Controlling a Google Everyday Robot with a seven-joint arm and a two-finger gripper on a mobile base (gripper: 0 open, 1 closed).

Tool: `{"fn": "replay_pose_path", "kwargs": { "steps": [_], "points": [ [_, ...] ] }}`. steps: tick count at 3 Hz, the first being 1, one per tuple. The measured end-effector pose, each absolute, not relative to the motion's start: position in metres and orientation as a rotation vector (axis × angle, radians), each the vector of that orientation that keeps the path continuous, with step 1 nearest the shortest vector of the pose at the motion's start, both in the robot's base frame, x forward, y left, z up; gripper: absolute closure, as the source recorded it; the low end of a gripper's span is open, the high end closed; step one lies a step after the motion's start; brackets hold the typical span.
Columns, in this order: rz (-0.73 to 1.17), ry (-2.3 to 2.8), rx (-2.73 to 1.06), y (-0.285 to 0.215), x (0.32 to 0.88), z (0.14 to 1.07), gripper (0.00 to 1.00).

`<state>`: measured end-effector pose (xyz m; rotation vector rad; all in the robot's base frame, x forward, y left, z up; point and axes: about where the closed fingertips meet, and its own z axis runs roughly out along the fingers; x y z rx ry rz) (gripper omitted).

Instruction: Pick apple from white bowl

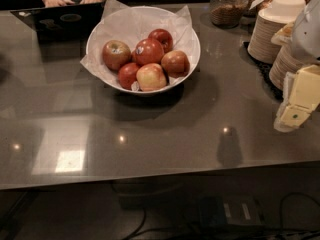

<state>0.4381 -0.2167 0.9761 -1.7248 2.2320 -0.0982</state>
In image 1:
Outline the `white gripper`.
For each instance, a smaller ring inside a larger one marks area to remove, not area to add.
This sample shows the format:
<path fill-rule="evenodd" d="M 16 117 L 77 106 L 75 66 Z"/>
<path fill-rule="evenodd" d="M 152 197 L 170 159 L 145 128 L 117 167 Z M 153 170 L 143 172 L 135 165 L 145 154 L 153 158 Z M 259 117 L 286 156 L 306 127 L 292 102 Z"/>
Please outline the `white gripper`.
<path fill-rule="evenodd" d="M 298 15 L 271 38 L 275 45 L 291 42 L 293 56 L 309 64 L 320 63 L 320 0 L 310 0 Z M 310 65 L 295 74 L 288 72 L 283 82 L 283 102 L 274 121 L 280 132 L 302 126 L 320 105 L 320 66 Z"/>

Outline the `person's right hand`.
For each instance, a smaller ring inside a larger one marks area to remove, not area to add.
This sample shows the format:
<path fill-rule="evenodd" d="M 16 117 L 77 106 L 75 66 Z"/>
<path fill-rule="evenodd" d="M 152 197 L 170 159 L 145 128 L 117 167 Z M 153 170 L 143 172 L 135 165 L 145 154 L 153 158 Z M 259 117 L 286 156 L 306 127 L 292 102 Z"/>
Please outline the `person's right hand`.
<path fill-rule="evenodd" d="M 72 0 L 43 0 L 43 2 L 46 7 L 59 7 L 74 4 Z"/>

